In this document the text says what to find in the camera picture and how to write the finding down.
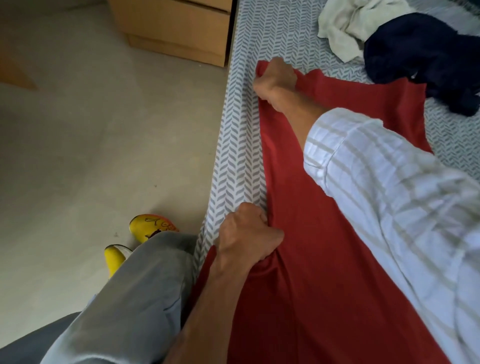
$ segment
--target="red fabric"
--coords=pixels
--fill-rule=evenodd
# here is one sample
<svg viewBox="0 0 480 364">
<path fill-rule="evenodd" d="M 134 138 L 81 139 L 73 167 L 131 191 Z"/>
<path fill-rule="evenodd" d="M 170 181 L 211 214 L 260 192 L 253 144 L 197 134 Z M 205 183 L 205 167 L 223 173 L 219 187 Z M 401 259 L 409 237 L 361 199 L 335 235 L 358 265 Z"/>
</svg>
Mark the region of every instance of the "red fabric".
<svg viewBox="0 0 480 364">
<path fill-rule="evenodd" d="M 257 74 L 265 71 L 261 61 Z M 297 89 L 327 107 L 384 121 L 417 147 L 425 139 L 425 85 L 399 79 L 365 85 L 298 73 Z M 240 295 L 229 363 L 448 363 L 414 308 L 338 210 L 303 169 L 285 117 L 259 101 L 268 221 L 285 240 L 253 267 Z M 192 291 L 208 277 L 208 253 Z"/>
</svg>

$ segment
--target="patterned bed sheet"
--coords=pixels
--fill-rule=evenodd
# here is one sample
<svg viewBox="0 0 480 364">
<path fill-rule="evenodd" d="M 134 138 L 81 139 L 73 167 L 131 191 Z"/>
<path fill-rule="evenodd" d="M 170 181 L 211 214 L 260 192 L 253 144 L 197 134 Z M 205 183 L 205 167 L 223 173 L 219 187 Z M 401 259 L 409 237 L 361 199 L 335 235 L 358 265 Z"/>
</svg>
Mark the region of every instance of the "patterned bed sheet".
<svg viewBox="0 0 480 364">
<path fill-rule="evenodd" d="M 326 39 L 317 37 L 317 18 L 326 0 L 239 0 L 233 53 L 215 157 L 212 189 L 194 263 L 198 274 L 225 215 L 244 201 L 266 206 L 258 102 L 252 90 L 258 60 L 283 57 L 306 73 L 371 83 L 363 62 L 342 63 Z M 479 9 L 458 0 L 410 0 L 463 34 L 480 36 Z M 427 139 L 446 165 L 480 181 L 480 112 L 453 114 L 430 98 L 425 102 Z"/>
</svg>

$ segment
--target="striped sleeve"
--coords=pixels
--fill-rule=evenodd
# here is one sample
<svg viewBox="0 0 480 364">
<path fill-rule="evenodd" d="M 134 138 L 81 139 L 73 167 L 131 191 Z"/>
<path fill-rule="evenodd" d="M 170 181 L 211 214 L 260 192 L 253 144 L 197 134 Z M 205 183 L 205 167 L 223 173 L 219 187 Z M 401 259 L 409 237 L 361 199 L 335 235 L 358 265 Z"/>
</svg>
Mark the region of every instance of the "striped sleeve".
<svg viewBox="0 0 480 364">
<path fill-rule="evenodd" d="M 304 167 L 449 360 L 480 363 L 480 185 L 346 109 L 316 121 Z"/>
</svg>

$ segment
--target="person's right hand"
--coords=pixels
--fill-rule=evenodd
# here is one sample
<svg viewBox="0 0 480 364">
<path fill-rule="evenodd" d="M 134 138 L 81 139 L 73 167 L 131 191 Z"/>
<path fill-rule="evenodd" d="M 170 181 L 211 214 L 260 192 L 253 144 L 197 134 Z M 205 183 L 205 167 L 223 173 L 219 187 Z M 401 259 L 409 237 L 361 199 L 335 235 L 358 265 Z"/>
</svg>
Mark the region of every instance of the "person's right hand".
<svg viewBox="0 0 480 364">
<path fill-rule="evenodd" d="M 276 105 L 275 91 L 278 88 L 294 91 L 297 83 L 297 75 L 290 64 L 285 63 L 283 58 L 274 57 L 268 64 L 261 77 L 253 81 L 253 90 L 262 100 L 267 100 L 275 110 Z"/>
<path fill-rule="evenodd" d="M 283 241 L 283 231 L 267 225 L 264 211 L 251 203 L 242 203 L 229 213 L 220 226 L 216 242 L 220 268 L 240 266 L 248 273 L 258 261 L 270 255 Z"/>
</svg>

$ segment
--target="dark blue clothing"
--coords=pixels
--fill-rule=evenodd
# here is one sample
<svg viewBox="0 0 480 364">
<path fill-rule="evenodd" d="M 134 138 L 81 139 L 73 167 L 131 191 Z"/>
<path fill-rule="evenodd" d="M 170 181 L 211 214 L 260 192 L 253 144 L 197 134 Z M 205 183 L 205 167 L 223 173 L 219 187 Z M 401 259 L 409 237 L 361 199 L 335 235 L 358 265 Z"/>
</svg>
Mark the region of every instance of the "dark blue clothing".
<svg viewBox="0 0 480 364">
<path fill-rule="evenodd" d="M 376 84 L 400 77 L 427 84 L 427 97 L 474 115 L 480 105 L 480 37 L 460 35 L 418 12 L 380 26 L 365 42 L 365 69 Z"/>
</svg>

